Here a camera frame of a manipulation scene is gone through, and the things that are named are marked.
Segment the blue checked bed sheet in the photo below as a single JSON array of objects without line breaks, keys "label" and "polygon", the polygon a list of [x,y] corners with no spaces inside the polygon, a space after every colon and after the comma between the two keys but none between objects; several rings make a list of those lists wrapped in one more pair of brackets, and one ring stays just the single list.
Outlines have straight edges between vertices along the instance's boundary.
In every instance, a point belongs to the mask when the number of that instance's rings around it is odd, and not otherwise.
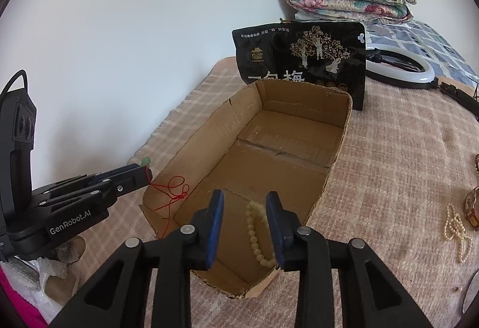
[{"label": "blue checked bed sheet", "polygon": [[445,76],[467,86],[478,84],[478,74],[448,41],[429,25],[410,21],[401,25],[366,23],[368,49],[388,47],[421,57],[430,65],[435,76]]}]

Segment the black printed snack bag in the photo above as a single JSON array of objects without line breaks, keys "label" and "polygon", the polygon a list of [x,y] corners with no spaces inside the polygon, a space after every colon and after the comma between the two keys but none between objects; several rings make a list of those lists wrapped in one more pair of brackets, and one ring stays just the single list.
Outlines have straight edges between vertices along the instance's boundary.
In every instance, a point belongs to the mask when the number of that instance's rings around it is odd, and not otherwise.
[{"label": "black printed snack bag", "polygon": [[365,98],[366,32],[359,22],[282,22],[232,31],[242,80],[308,82]]}]

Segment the black folded tripod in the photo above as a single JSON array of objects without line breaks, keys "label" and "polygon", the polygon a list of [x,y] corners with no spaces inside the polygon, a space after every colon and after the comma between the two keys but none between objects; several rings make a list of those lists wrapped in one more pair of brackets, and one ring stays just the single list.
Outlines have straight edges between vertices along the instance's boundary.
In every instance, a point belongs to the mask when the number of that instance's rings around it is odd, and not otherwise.
[{"label": "black folded tripod", "polygon": [[466,110],[470,111],[475,116],[476,120],[479,119],[479,102],[477,99],[475,99],[473,96],[468,95],[463,90],[454,86],[453,84],[441,82],[438,85],[438,88],[442,93],[455,100]]}]

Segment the red cord jade pendant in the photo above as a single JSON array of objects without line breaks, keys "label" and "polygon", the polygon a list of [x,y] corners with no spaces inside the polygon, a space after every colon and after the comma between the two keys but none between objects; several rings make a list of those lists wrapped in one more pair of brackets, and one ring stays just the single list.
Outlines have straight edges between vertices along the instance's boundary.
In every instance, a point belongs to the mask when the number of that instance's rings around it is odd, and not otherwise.
[{"label": "red cord jade pendant", "polygon": [[157,240],[164,239],[180,228],[175,214],[189,198],[190,186],[182,175],[174,175],[167,182],[159,183],[154,179],[150,158],[143,158],[141,166],[147,187],[140,203],[140,210]]}]

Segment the open cardboard box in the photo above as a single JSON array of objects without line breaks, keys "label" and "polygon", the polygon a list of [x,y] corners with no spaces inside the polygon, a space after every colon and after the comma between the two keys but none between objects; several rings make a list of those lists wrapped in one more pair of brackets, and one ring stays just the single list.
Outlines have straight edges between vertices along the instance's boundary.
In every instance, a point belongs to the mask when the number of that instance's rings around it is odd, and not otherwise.
[{"label": "open cardboard box", "polygon": [[231,298],[259,296],[276,274],[256,259],[272,245],[266,224],[248,224],[250,202],[264,204],[276,191],[283,207],[308,221],[342,146],[351,97],[306,82],[257,81],[224,101],[156,176],[159,183],[182,175],[189,198],[175,214],[180,226],[206,207],[213,190],[225,197],[219,249],[200,273],[210,287]]}]

